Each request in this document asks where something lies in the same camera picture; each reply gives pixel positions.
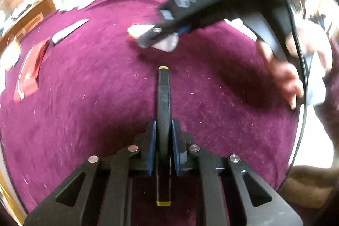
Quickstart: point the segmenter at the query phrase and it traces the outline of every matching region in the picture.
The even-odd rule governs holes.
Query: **purple carpet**
[[[172,53],[138,48],[127,28],[152,23],[165,1],[96,0],[81,11],[51,15],[22,39],[21,58],[6,74],[0,97],[0,129],[13,185],[28,211],[89,156],[112,155],[145,131],[155,118],[159,66],[171,70],[172,115],[183,130],[215,154],[237,153],[279,186],[297,117],[274,87],[255,42],[220,22],[183,35]],[[84,18],[89,22],[48,48],[38,92],[13,102],[29,49]],[[143,183],[136,191],[154,192]],[[135,225],[190,224],[193,193],[188,180],[175,182],[173,206],[161,212],[153,197],[141,198],[146,203],[137,206]]]

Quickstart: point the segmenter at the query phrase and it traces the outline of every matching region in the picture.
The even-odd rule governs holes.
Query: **silver bolt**
[[[189,150],[196,153],[197,151],[200,151],[200,147],[197,144],[193,144],[189,146]]]
[[[240,161],[240,157],[236,154],[232,154],[229,158],[233,163],[238,163]]]
[[[154,32],[154,33],[161,33],[161,32],[162,32],[162,29],[156,27],[156,28],[153,29],[153,32]]]
[[[96,155],[92,155],[90,158],[88,158],[88,162],[90,163],[97,163],[99,161],[99,157]]]
[[[131,145],[128,147],[128,151],[130,151],[131,153],[134,153],[136,151],[138,151],[139,147],[136,145]]]

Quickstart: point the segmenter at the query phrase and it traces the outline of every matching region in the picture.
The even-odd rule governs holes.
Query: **hand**
[[[298,37],[303,54],[317,52],[321,65],[329,72],[333,63],[332,50],[326,33],[321,26],[304,20],[298,24]],[[287,37],[286,46],[293,56],[298,56],[292,34]],[[291,108],[294,109],[297,97],[302,98],[304,91],[297,69],[289,62],[277,60],[268,44],[260,39],[257,39],[257,49],[263,57],[278,90],[283,98],[288,101]]]

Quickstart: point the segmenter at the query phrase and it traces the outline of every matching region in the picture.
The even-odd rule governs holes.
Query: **red object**
[[[26,55],[15,87],[14,101],[21,101],[38,90],[37,77],[49,40],[34,45]]]

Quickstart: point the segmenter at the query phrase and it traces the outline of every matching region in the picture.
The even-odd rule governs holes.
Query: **black cable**
[[[291,169],[293,167],[294,161],[295,161],[295,159],[297,157],[297,153],[298,153],[298,150],[299,150],[299,147],[300,147],[302,136],[303,136],[304,130],[305,130],[306,116],[307,116],[307,107],[308,107],[308,90],[307,90],[306,65],[305,65],[305,61],[304,61],[303,54],[302,54],[302,51],[301,51],[300,43],[299,43],[299,40],[298,40],[298,30],[297,30],[297,27],[296,27],[296,23],[294,21],[294,13],[293,13],[293,10],[292,10],[292,3],[291,3],[291,0],[285,0],[285,2],[286,2],[288,14],[289,14],[290,23],[291,23],[291,26],[292,26],[292,36],[293,36],[294,43],[295,43],[296,48],[297,48],[298,58],[299,58],[299,62],[300,62],[300,65],[301,65],[301,70],[302,70],[301,71],[301,73],[302,73],[302,82],[303,82],[303,86],[304,86],[304,112],[303,112],[300,136],[299,136],[299,140],[297,142],[296,150],[294,152],[292,162],[291,162],[291,164],[290,164],[290,166],[289,166],[289,168],[288,168],[288,170],[286,172],[285,179],[283,180],[283,182],[280,184],[280,186],[278,188],[278,192],[281,190],[281,188],[286,183],[286,180],[289,177]]]

